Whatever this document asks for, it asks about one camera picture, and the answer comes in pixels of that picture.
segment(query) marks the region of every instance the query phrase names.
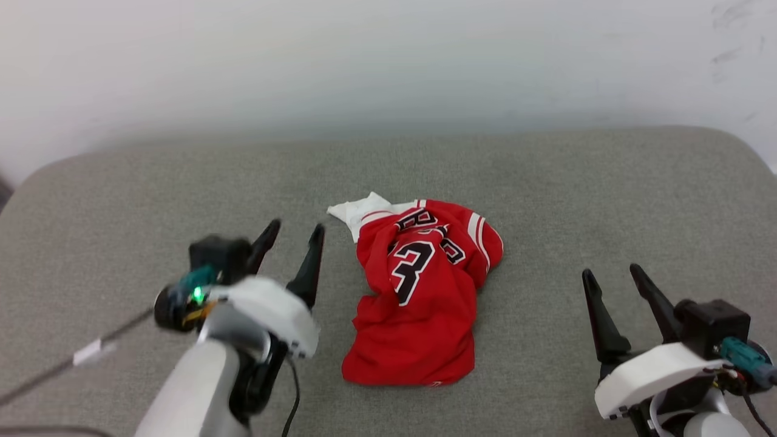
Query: red shirt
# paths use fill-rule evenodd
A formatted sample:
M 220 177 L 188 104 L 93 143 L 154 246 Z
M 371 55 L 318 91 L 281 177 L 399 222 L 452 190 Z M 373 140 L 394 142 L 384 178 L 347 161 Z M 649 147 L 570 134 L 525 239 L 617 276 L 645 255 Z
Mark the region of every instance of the red shirt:
M 480 215 L 441 201 L 364 216 L 357 257 L 375 295 L 361 298 L 343 378 L 366 385 L 454 383 L 475 367 L 476 290 L 502 259 Z

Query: wire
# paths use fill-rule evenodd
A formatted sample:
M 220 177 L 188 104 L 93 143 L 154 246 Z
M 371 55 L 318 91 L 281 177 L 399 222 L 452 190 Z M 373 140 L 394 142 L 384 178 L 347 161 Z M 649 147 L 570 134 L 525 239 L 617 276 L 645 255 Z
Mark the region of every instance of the wire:
M 110 333 L 108 333 L 108 335 L 102 337 L 100 339 L 102 344 L 108 344 L 112 341 L 115 341 L 117 338 L 121 337 L 122 335 L 126 334 L 128 331 L 132 330 L 133 328 L 138 326 L 140 323 L 148 319 L 153 314 L 154 314 L 153 308 L 147 309 L 139 313 L 137 316 L 133 317 L 125 324 L 111 331 Z M 47 371 L 42 372 L 37 376 L 34 376 L 33 378 L 22 383 L 15 389 L 0 396 L 0 408 L 7 406 L 8 404 L 12 403 L 14 400 L 19 399 L 20 397 L 29 393 L 31 390 L 35 390 L 37 387 L 41 386 L 46 381 L 61 375 L 62 373 L 64 373 L 65 371 L 67 371 L 72 367 L 75 367 L 73 357 L 62 360 L 51 369 L 48 369 Z
M 772 432 L 769 426 L 766 425 L 766 422 L 764 422 L 764 419 L 761 418 L 761 415 L 758 414 L 758 411 L 755 410 L 753 400 L 750 398 L 750 394 L 747 392 L 747 386 L 744 383 L 744 376 L 741 373 L 738 373 L 738 375 L 739 377 L 737 378 L 737 382 L 739 383 L 739 388 L 742 390 L 742 397 L 744 398 L 744 402 L 747 404 L 747 409 L 750 410 L 750 414 L 753 414 L 753 418 L 756 422 L 758 422 L 761 428 L 766 431 L 766 435 L 769 437 L 775 437 L 775 433 Z
M 114 342 L 119 337 L 125 335 L 127 332 L 133 330 L 139 326 L 146 319 L 154 314 L 154 309 L 146 309 L 140 312 L 137 316 L 129 319 L 126 323 L 119 326 L 117 329 L 108 333 L 99 339 L 100 344 L 109 344 Z M 47 381 L 67 372 L 69 369 L 76 367 L 78 362 L 75 356 L 64 359 L 54 367 L 48 369 L 45 372 L 28 379 L 15 389 L 0 396 L 0 408 L 6 407 L 13 401 L 19 399 L 32 390 L 40 387 Z M 0 427 L 0 435 L 41 435 L 41 434 L 80 434 L 80 435 L 95 435 L 97 437 L 113 437 L 110 433 L 97 428 L 90 428 L 87 426 L 68 426 L 68 425 L 31 425 L 31 426 L 2 426 Z
M 94 435 L 95 437 L 113 437 L 102 429 L 88 426 L 4 426 L 0 428 L 0 435 L 41 435 L 41 434 L 76 434 Z
M 286 437 L 289 434 L 289 428 L 291 428 L 291 421 L 294 420 L 294 415 L 297 413 L 297 407 L 299 407 L 299 378 L 297 377 L 297 367 L 291 360 L 291 356 L 287 355 L 286 362 L 291 366 L 291 373 L 294 374 L 294 387 L 297 389 L 297 398 L 294 399 L 294 406 L 291 408 L 288 419 L 286 419 L 286 426 L 284 426 L 284 433 L 281 434 Z

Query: gray cushion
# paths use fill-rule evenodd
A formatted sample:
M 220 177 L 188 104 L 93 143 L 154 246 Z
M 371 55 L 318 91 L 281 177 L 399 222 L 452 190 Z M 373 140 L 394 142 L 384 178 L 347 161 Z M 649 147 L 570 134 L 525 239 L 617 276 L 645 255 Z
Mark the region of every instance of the gray cushion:
M 369 292 L 346 226 L 326 207 L 370 190 L 484 215 L 502 264 L 478 298 L 476 368 L 452 386 L 343 381 L 350 320 Z M 254 237 L 284 220 L 262 273 L 288 280 L 317 222 L 327 225 L 319 351 L 298 363 L 292 435 L 632 435 L 600 419 L 598 363 L 580 280 L 590 267 L 635 349 L 660 342 L 629 276 L 640 263 L 669 299 L 727 299 L 777 351 L 777 186 L 730 135 L 698 128 L 567 132 L 245 148 L 128 149 L 32 176 L 0 215 L 0 392 L 149 306 L 210 232 Z M 193 336 L 146 323 L 101 362 L 0 410 L 0 424 L 68 423 L 131 435 Z M 279 435 L 290 371 L 255 420 Z M 777 417 L 777 390 L 755 398 Z M 730 406 L 751 433 L 740 399 Z M 773 426 L 777 421 L 771 420 Z

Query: fabric surface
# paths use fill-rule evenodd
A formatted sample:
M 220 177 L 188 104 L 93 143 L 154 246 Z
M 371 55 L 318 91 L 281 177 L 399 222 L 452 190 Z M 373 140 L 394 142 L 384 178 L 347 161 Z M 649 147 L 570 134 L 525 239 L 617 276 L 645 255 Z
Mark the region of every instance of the fabric surface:
M 356 304 L 368 292 L 329 205 L 387 199 L 466 205 L 504 239 L 478 297 L 475 369 L 438 388 L 343 381 Z M 669 299 L 726 299 L 777 351 L 777 186 L 730 135 L 697 128 L 101 152 L 33 175 L 0 215 L 0 392 L 149 306 L 211 232 L 255 237 L 284 220 L 261 272 L 292 278 L 327 225 L 314 314 L 319 350 L 298 361 L 292 435 L 633 435 L 600 419 L 599 365 L 582 270 L 596 274 L 635 349 L 660 342 L 629 275 Z M 131 435 L 193 335 L 147 323 L 118 349 L 5 409 L 0 425 L 78 424 Z M 744 403 L 733 414 L 762 435 Z M 279 435 L 294 401 L 282 368 L 257 435 Z M 776 426 L 777 390 L 754 399 Z
M 364 215 L 356 253 L 375 295 L 359 300 L 343 378 L 374 386 L 440 386 L 475 367 L 477 290 L 502 240 L 476 212 L 420 199 Z

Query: white sleeve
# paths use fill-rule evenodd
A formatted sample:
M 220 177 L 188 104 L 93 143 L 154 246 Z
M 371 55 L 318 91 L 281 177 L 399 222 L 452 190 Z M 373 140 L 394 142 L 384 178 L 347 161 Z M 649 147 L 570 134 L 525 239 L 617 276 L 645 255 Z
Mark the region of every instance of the white sleeve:
M 359 241 L 359 231 L 361 226 L 372 220 L 386 217 L 388 215 L 399 214 L 416 206 L 416 202 L 392 205 L 391 202 L 371 192 L 369 196 L 358 201 L 344 202 L 339 205 L 330 206 L 326 212 L 342 220 L 350 229 L 354 243 Z

